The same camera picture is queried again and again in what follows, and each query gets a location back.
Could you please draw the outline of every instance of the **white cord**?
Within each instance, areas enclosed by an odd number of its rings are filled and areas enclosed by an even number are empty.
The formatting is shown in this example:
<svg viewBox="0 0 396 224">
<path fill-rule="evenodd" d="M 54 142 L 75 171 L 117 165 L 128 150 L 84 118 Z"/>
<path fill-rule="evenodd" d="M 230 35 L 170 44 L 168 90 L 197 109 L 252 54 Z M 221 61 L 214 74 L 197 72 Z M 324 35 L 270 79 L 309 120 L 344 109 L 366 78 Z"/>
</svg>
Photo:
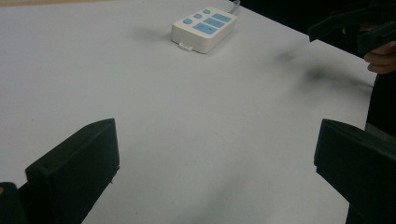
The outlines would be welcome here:
<svg viewBox="0 0 396 224">
<path fill-rule="evenodd" d="M 235 14 L 236 10 L 239 8 L 239 5 L 241 5 L 241 0 L 235 0 L 233 3 L 233 9 L 229 11 L 230 14 Z"/>
</svg>

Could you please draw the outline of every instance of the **white table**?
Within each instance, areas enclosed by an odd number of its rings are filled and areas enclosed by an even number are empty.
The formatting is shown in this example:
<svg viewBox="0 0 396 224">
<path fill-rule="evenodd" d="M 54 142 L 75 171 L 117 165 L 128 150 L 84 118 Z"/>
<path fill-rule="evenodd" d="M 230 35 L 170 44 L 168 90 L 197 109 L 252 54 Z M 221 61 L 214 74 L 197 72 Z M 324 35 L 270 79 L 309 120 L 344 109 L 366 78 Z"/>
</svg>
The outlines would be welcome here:
<svg viewBox="0 0 396 224">
<path fill-rule="evenodd" d="M 114 118 L 120 170 L 84 223 L 345 223 L 313 164 L 322 119 L 363 128 L 375 74 L 240 8 L 208 54 L 172 22 L 227 0 L 0 7 L 0 181 Z"/>
</svg>

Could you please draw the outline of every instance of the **rectangular blue button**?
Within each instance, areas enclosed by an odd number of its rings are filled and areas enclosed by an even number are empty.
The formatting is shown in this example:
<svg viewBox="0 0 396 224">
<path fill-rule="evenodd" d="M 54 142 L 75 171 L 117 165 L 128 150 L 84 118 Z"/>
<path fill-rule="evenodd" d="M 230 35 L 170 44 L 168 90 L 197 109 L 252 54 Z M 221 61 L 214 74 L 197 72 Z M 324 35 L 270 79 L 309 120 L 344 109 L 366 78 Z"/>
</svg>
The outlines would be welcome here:
<svg viewBox="0 0 396 224">
<path fill-rule="evenodd" d="M 192 28 L 194 28 L 195 30 L 199 30 L 201 32 L 204 32 L 205 34 L 208 34 L 208 35 L 213 35 L 213 33 L 215 33 L 217 31 L 216 28 L 213 28 L 211 26 L 205 25 L 203 23 L 198 23 L 195 26 L 193 26 Z"/>
<path fill-rule="evenodd" d="M 207 24 L 212 25 L 214 27 L 218 27 L 218 28 L 221 28 L 221 26 L 224 25 L 223 22 L 213 20 L 212 18 L 207 18 L 206 20 L 204 20 L 204 22 L 206 22 Z"/>
<path fill-rule="evenodd" d="M 212 17 L 215 18 L 215 19 L 218 19 L 219 21 L 224 21 L 224 22 L 228 22 L 228 21 L 231 20 L 231 18 L 226 17 L 226 16 L 223 16 L 223 15 L 221 15 L 221 14 L 219 14 L 219 13 L 216 13 L 216 14 L 213 15 Z"/>
</svg>

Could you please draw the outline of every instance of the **white device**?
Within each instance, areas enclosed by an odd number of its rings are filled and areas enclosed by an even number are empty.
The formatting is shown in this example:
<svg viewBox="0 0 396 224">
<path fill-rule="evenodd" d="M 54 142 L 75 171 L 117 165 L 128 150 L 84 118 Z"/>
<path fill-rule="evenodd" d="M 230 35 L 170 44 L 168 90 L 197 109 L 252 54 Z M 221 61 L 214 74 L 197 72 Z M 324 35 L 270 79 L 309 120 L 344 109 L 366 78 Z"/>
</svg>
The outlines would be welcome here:
<svg viewBox="0 0 396 224">
<path fill-rule="evenodd" d="M 236 24 L 236 16 L 214 7 L 206 7 L 172 26 L 171 39 L 181 49 L 208 53 Z"/>
</svg>

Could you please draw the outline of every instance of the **blue button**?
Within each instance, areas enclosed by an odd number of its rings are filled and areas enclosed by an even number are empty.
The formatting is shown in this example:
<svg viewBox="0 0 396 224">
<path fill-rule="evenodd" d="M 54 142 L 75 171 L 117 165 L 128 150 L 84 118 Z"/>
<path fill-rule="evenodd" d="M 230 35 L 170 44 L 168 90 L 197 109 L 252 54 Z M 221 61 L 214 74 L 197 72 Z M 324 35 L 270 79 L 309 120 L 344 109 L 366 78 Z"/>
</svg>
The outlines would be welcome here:
<svg viewBox="0 0 396 224">
<path fill-rule="evenodd" d="M 190 20 L 190 19 L 185 19 L 184 21 L 183 21 L 183 23 L 186 23 L 186 24 L 192 24 L 192 20 Z"/>
<path fill-rule="evenodd" d="M 201 32 L 204 32 L 205 34 L 208 34 L 208 35 L 213 35 L 213 33 L 215 33 L 217 31 L 216 28 L 213 28 L 211 26 L 205 25 L 203 23 L 198 23 L 192 28 L 194 28 L 195 30 L 199 30 Z"/>
<path fill-rule="evenodd" d="M 216 20 L 213 20 L 212 18 L 207 18 L 206 20 L 204 20 L 204 22 L 206 22 L 207 24 L 212 25 L 214 27 L 218 27 L 218 28 L 221 28 L 221 26 L 224 25 L 224 23 L 222 23 L 221 21 L 216 21 Z"/>
<path fill-rule="evenodd" d="M 223 16 L 219 13 L 216 13 L 215 15 L 213 15 L 213 18 L 218 19 L 219 21 L 224 21 L 224 22 L 228 22 L 231 20 L 231 18 L 228 18 L 226 16 Z"/>
</svg>

